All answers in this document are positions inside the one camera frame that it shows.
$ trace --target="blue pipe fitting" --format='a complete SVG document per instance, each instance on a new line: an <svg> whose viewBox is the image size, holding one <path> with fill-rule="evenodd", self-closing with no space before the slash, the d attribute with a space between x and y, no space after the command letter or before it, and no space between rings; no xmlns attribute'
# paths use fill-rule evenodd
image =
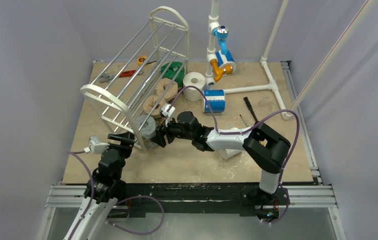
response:
<svg viewBox="0 0 378 240"><path fill-rule="evenodd" d="M221 25L216 27L212 33L218 40L218 44L220 45L221 48L221 54L226 55L228 53L228 48L226 46L226 38L229 35L229 28Z"/></svg>

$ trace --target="gray wall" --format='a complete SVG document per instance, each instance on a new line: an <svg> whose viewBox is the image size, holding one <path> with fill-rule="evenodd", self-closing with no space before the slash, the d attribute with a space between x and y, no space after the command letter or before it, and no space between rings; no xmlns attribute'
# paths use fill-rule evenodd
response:
<svg viewBox="0 0 378 240"><path fill-rule="evenodd" d="M189 23L190 57L204 61L208 45L210 0L64 0L75 28L90 56L110 60L148 20L159 6L176 9ZM291 60L302 44L325 0L291 0L270 50L271 61ZM228 25L228 48L237 61L258 61L273 29L282 0L221 0L219 21ZM144 39L148 31L141 36ZM121 60L128 60L138 46L130 47Z"/></svg>
<svg viewBox="0 0 378 240"><path fill-rule="evenodd" d="M60 0L0 1L0 240L34 240L91 59Z"/></svg>
<svg viewBox="0 0 378 240"><path fill-rule="evenodd" d="M327 0L291 64L299 92L364 0ZM378 3L301 104L348 239L378 239Z"/></svg>

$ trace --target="orange pipe fitting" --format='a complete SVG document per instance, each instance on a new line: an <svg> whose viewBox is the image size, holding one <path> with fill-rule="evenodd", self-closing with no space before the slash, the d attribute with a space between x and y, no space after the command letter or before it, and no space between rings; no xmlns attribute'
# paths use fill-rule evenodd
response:
<svg viewBox="0 0 378 240"><path fill-rule="evenodd" d="M216 83L222 79L224 74L232 74L233 69L229 64L225 65L224 68L219 68L217 59L211 60L210 64L215 73L214 81Z"/></svg>

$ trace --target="wooden table surface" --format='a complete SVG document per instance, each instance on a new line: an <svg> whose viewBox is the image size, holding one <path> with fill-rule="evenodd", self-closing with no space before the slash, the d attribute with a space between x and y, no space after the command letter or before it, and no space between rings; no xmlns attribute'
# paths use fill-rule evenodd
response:
<svg viewBox="0 0 378 240"><path fill-rule="evenodd" d="M107 63L104 62L96 62L90 80L93 80L106 65ZM115 63L110 68L111 72L109 73L117 72L119 66L122 66L122 64ZM130 65L127 69L136 67L137 65ZM146 66L145 73L135 78L135 85L142 81L150 68L151 66ZM285 105L289 106L291 98L280 63L269 63L269 68L276 79ZM204 74L205 71L205 62L189 63L188 72ZM111 93L116 95L117 93L114 91L122 88L128 79L130 78L120 78L119 81L116 81L115 86L110 89ZM223 77L216 83L214 89L249 87L267 83L266 74L259 63L242 62L237 64L237 71L234 74ZM106 86L106 83L99 83L99 86ZM243 100L244 97L249 98L259 120L279 110L276 98L269 90L227 94L225 96L226 109L217 114L220 129L245 128L239 114L246 119L248 124L254 124L254 119ZM192 111L202 125L214 126L211 114L202 113L201 101L189 101L181 95L176 101L175 107L175 117L180 112ZM266 123L291 143L293 142L296 132L296 121L293 117L290 120L283 120L279 114ZM97 135L103 142L107 142L108 133L101 119L84 101L71 150L76 152L88 147L88 139L93 135ZM87 153L80 156L91 170L98 166L100 155ZM201 152L193 147L189 140L184 139L175 139L172 144L165 148L156 147L148 152L142 152L136 147L133 148L132 155L126 160L122 173L122 179L127 183L259 182L260 178L261 169L246 152L243 151L225 160L220 157L218 152ZM86 183L88 180L88 174L83 166L70 156L62 182L80 184ZM284 182L310 182L313 180L301 135L283 173L282 180Z"/></svg>

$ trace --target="black base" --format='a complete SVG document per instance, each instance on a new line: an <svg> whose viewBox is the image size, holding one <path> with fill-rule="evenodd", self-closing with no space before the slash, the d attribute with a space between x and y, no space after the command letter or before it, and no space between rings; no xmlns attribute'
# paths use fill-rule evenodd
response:
<svg viewBox="0 0 378 240"><path fill-rule="evenodd" d="M126 191L129 197L145 195L156 198L166 213L239 214L260 219L264 218L264 211L256 206L273 206L276 198L283 205L287 200L281 188L271 196L260 191L258 182L127 183ZM161 212L154 201L146 198L133 199L130 205L130 218L144 218L146 213ZM109 217L127 217L123 210L117 211L111 212Z"/></svg>

